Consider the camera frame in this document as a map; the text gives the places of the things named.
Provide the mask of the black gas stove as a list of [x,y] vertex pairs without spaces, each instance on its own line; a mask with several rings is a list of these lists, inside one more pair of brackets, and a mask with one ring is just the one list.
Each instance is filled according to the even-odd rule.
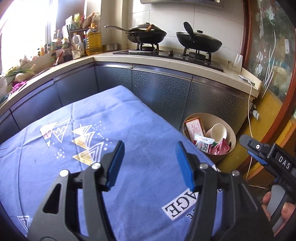
[[136,49],[128,49],[115,51],[114,55],[137,55],[137,56],[150,56],[160,57],[167,59],[174,59],[192,64],[208,67],[220,72],[224,72],[220,63],[211,60],[211,53],[200,53],[199,50],[190,51],[188,48],[184,48],[182,52],[176,52],[173,50],[165,51],[160,50],[159,45],[144,45],[137,44]]

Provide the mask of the range hood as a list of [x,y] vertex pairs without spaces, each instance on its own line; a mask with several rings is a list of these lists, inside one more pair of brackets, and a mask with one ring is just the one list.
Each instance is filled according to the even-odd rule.
[[175,3],[175,4],[203,4],[224,8],[224,0],[140,0],[142,4],[160,4],[160,3]]

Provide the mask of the yellow cooking oil bottle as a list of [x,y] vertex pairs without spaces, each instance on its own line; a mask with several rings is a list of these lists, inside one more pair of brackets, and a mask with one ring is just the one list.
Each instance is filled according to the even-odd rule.
[[101,53],[102,50],[101,32],[95,23],[91,23],[86,33],[86,53],[88,56],[95,55]]

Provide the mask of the dark blue kitchen cabinets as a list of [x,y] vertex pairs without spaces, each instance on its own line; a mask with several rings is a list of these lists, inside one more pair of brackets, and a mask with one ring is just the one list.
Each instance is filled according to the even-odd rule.
[[189,115],[209,113],[237,133],[252,107],[249,92],[208,78],[145,65],[92,63],[50,78],[1,111],[1,141],[63,106],[119,85],[177,130]]

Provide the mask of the black lidded frying pan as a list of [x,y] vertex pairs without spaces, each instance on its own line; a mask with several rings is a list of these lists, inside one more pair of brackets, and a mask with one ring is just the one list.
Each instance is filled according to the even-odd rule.
[[194,32],[188,22],[184,22],[183,26],[184,32],[176,32],[177,39],[183,47],[207,53],[217,52],[221,48],[220,40],[204,34],[201,30]]

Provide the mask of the green onions and vegetables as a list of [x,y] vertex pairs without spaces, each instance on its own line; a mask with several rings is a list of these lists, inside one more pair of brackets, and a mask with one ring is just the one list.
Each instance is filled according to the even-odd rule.
[[27,68],[27,69],[12,67],[6,73],[5,78],[10,79],[11,81],[16,81],[16,82],[26,81],[35,75],[34,73],[35,66],[36,65],[33,64],[31,68]]

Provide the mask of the phone on counter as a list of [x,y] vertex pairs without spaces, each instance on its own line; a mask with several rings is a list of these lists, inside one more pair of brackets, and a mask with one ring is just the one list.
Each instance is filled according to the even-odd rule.
[[247,83],[249,83],[249,84],[252,85],[252,86],[255,85],[254,82],[252,82],[250,79],[248,79],[248,78],[246,78],[246,77],[244,77],[244,76],[242,76],[242,75],[238,75],[238,78],[239,78],[241,81],[247,82]]

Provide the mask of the maroon foil snack wrapper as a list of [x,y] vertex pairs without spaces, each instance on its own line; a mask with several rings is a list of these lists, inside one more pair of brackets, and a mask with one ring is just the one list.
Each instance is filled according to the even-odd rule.
[[212,155],[224,155],[227,154],[231,149],[231,144],[229,144],[224,138],[217,144],[210,147],[209,153]]

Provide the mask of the pink white paper cup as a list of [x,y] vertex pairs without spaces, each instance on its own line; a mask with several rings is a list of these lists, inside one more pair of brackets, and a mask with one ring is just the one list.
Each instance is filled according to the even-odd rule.
[[213,138],[216,143],[219,143],[223,138],[227,138],[227,130],[224,125],[217,123],[206,132],[206,137]]

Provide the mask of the blue patterned tablecloth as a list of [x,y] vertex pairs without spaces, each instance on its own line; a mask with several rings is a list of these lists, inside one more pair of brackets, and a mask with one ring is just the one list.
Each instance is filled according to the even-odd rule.
[[1,144],[1,240],[185,240],[188,157],[214,169],[123,86],[62,107]]

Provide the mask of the yellow red cardboard box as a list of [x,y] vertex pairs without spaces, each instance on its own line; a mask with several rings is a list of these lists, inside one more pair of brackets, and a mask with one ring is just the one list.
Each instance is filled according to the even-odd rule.
[[200,117],[195,117],[195,118],[186,120],[185,126],[192,143],[194,143],[195,135],[199,135],[202,137],[205,136],[205,130]]

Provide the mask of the wooden framed glass door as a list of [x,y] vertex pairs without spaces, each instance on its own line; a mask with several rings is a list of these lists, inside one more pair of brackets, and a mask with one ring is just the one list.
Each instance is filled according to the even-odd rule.
[[260,81],[253,136],[285,145],[295,131],[295,26],[282,1],[243,1],[243,67]]

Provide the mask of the brown round trash bin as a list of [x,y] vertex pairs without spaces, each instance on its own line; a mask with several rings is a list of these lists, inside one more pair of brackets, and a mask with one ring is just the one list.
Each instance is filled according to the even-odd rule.
[[[186,122],[199,119],[200,125],[203,126],[204,136],[206,138],[212,138],[215,140],[213,143],[214,151],[205,152],[211,161],[217,164],[224,157],[232,152],[236,145],[236,136],[231,128],[231,126],[221,118],[209,114],[209,113],[194,113],[185,118],[182,124],[183,134],[191,141],[190,133],[187,130]],[[226,147],[226,144],[230,149],[228,152],[221,153],[221,150],[218,150],[218,147],[221,147],[220,144],[224,144],[223,147]]]

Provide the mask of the white plastic jug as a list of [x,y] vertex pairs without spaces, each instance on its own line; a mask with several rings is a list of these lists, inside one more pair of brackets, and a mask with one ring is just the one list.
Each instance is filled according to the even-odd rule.
[[77,33],[73,34],[72,40],[71,40],[73,51],[77,54],[79,54],[80,57],[84,56],[85,50],[84,50],[84,44],[81,40],[81,36]]

